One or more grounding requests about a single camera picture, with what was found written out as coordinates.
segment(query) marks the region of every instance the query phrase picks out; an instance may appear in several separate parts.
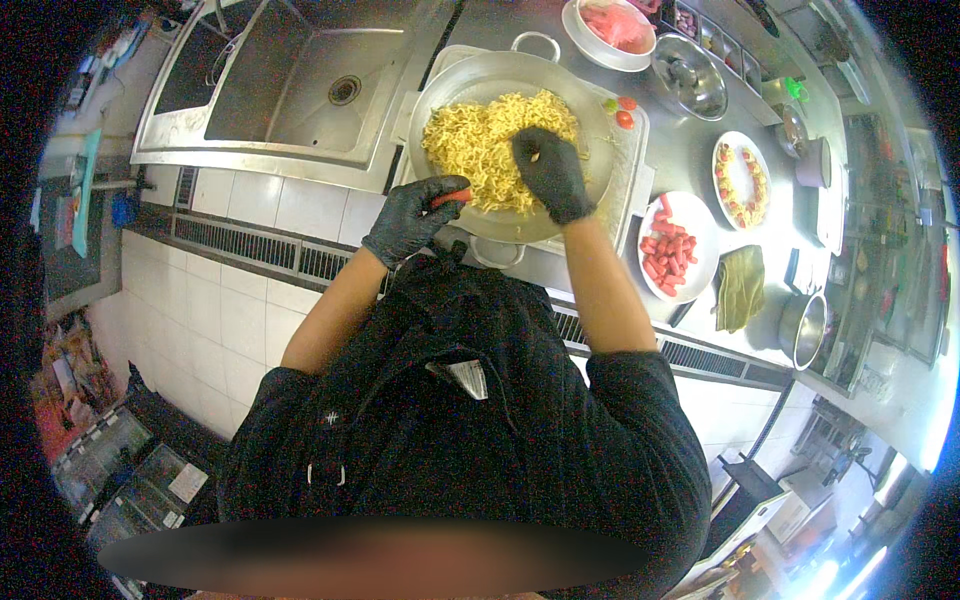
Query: white plate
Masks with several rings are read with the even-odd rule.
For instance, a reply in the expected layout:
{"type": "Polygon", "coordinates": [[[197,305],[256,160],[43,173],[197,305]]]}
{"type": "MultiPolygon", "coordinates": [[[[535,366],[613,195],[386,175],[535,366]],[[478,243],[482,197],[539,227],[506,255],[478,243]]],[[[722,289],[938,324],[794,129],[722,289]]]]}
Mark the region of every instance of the white plate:
{"type": "Polygon", "coordinates": [[[745,231],[747,229],[763,227],[763,224],[766,223],[766,217],[770,214],[769,203],[773,201],[773,197],[771,196],[770,188],[770,169],[767,168],[767,162],[763,159],[763,154],[760,153],[760,149],[756,146],[754,140],[741,132],[726,132],[721,135],[720,139],[718,139],[717,143],[713,146],[713,154],[710,157],[710,176],[713,177],[713,192],[717,196],[717,202],[720,203],[720,209],[723,210],[724,216],[727,217],[727,221],[730,222],[734,229],[745,231]],[[736,191],[738,197],[749,198],[754,193],[754,178],[750,175],[747,162],[741,154],[744,148],[747,148],[754,154],[756,161],[760,163],[760,168],[763,169],[763,172],[767,175],[767,212],[763,217],[763,221],[760,221],[751,228],[742,228],[727,209],[727,204],[720,198],[720,186],[717,184],[716,171],[717,151],[720,150],[720,144],[729,144],[730,147],[733,148],[735,160],[727,167],[727,173],[730,175],[733,189],[736,191]]]}
{"type": "Polygon", "coordinates": [[[643,259],[646,257],[646,254],[640,251],[640,243],[643,241],[643,237],[647,235],[660,237],[660,234],[652,229],[654,215],[663,208],[663,202],[660,201],[660,198],[647,205],[647,211],[640,223],[640,234],[636,239],[636,257],[640,263],[643,280],[646,281],[647,287],[654,293],[654,296],[671,304],[686,304],[700,296],[713,281],[713,276],[716,275],[717,265],[720,262],[717,224],[704,201],[693,194],[689,192],[666,192],[662,195],[666,196],[667,201],[670,202],[670,208],[673,209],[673,217],[668,219],[667,222],[682,226],[689,235],[697,238],[697,247],[693,251],[693,255],[697,258],[697,264],[691,263],[687,267],[684,275],[686,283],[676,287],[677,296],[673,298],[664,294],[643,268],[643,259]]]}

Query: black shirt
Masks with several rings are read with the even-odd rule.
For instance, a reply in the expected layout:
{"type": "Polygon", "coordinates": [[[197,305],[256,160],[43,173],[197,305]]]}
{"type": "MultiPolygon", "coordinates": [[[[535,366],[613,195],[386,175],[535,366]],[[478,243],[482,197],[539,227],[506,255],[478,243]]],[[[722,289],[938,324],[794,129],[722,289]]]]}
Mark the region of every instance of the black shirt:
{"type": "Polygon", "coordinates": [[[221,476],[221,518],[455,516],[588,529],[651,563],[555,597],[659,597],[689,570],[710,484],[658,352],[594,353],[590,388],[542,290],[418,258],[330,366],[264,377],[221,476]],[[479,360],[476,400],[428,362],[479,360]]]}

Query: metal bowl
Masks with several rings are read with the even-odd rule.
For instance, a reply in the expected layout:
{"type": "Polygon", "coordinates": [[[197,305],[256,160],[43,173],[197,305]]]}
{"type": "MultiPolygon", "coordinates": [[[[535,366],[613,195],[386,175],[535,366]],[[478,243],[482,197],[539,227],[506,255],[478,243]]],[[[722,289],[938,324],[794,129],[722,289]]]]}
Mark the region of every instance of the metal bowl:
{"type": "Polygon", "coordinates": [[[719,121],[727,114],[730,99],[723,75],[707,52],[686,36],[659,36],[653,67],[660,99],[680,116],[719,121]]]}
{"type": "Polygon", "coordinates": [[[793,368],[803,371],[817,356],[827,326],[827,299],[823,292],[813,296],[793,296],[780,315],[778,338],[783,353],[793,368]]]}
{"type": "Polygon", "coordinates": [[[797,110],[790,105],[783,106],[783,122],[774,126],[774,136],[783,151],[794,158],[800,158],[803,145],[808,141],[806,125],[797,110]]]}

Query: sink drain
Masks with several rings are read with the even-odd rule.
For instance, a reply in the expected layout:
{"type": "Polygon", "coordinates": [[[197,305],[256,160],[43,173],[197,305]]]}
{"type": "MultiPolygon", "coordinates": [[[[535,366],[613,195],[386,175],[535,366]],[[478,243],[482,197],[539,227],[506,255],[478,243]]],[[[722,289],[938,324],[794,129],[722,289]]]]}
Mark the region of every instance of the sink drain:
{"type": "Polygon", "coordinates": [[[326,97],[330,104],[341,107],[353,102],[360,93],[360,79],[353,75],[346,75],[333,82],[326,97]]]}

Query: cook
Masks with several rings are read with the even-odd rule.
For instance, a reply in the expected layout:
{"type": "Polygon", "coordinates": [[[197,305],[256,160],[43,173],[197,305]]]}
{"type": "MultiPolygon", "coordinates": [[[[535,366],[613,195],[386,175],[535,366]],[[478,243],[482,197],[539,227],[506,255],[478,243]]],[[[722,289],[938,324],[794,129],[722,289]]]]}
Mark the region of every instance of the cook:
{"type": "Polygon", "coordinates": [[[659,598],[709,525],[703,451],[576,149],[530,128],[523,182],[564,235],[592,356],[585,384],[545,291],[419,252],[463,204],[445,176],[395,187],[363,246],[263,378],[220,479],[222,520],[452,516],[587,529],[649,551],[640,571],[550,598],[659,598]],[[381,281],[405,259],[391,291],[381,281]]]}

